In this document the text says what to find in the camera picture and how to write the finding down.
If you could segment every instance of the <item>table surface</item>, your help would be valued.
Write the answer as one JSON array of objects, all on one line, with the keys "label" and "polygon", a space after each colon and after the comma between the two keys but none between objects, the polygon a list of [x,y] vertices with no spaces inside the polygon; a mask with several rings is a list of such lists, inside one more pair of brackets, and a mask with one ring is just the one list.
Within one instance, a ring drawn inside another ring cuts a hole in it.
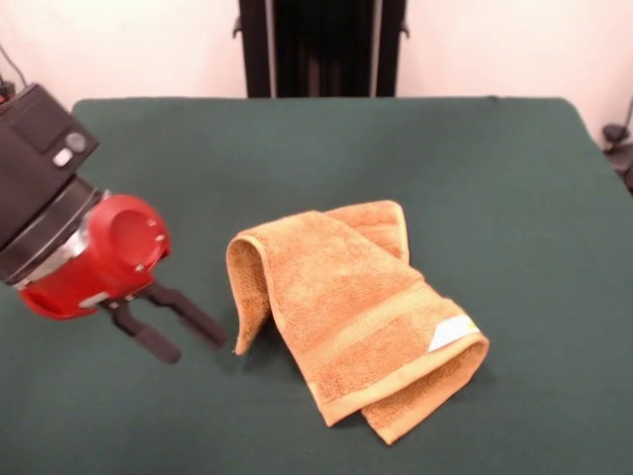
[{"label": "table surface", "polygon": [[25,474],[627,473],[631,199],[572,106],[546,99],[86,101],[85,176],[173,232],[159,278],[226,326],[226,244],[308,209],[393,199],[411,263],[490,337],[471,384],[387,447],[326,428],[269,326],[246,357],[167,311],[164,366],[105,315],[56,323],[0,291],[0,468]]}]

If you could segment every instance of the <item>cable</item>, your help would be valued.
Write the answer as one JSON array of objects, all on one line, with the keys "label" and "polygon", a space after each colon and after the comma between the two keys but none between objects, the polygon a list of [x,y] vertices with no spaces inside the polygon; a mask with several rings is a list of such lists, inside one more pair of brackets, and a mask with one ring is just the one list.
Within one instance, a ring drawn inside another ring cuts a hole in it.
[{"label": "cable", "polygon": [[626,119],[622,123],[625,129],[628,129],[631,125],[631,119],[633,119],[633,97],[631,97],[631,102],[629,103],[629,112],[626,114]]},{"label": "cable", "polygon": [[13,69],[18,73],[18,76],[20,76],[20,80],[22,81],[22,85],[24,87],[27,87],[27,80],[25,79],[24,74],[22,73],[22,70],[20,70],[20,68],[16,65],[16,63],[13,62],[11,57],[9,57],[9,54],[7,54],[7,51],[5,51],[1,43],[0,43],[0,53],[4,56],[4,58],[9,63],[9,65],[13,67]]}]

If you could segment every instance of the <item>button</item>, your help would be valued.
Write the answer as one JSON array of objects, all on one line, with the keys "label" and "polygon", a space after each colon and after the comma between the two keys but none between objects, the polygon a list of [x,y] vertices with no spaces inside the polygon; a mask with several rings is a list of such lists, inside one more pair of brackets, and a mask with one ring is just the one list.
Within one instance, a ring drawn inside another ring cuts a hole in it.
[{"label": "button", "polygon": [[73,132],[66,136],[66,146],[70,148],[75,153],[83,153],[86,151],[86,147],[88,146],[88,141],[81,134]]},{"label": "button", "polygon": [[62,168],[68,164],[68,162],[72,159],[72,151],[68,148],[63,148],[53,159],[52,162],[55,166]]}]

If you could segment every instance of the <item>orange towel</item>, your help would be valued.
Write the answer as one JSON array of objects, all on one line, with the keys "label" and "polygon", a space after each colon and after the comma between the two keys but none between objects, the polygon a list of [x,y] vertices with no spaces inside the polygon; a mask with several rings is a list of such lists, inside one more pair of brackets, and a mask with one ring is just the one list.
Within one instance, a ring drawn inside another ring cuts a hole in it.
[{"label": "orange towel", "polygon": [[310,211],[237,235],[226,261],[245,353],[272,314],[331,427],[361,411],[391,444],[455,394],[489,341],[408,265],[402,208]]}]

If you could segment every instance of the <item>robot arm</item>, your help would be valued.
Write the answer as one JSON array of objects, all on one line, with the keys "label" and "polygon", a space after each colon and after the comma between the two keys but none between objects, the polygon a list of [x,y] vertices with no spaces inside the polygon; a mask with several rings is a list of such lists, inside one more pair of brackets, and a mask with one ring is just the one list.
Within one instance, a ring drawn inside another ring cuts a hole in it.
[{"label": "robot arm", "polygon": [[141,199],[110,195],[78,176],[97,146],[39,85],[0,105],[0,280],[48,318],[105,309],[117,328],[168,363],[180,350],[132,317],[133,300],[170,308],[222,346],[223,330],[151,274],[170,253],[162,218]]}]

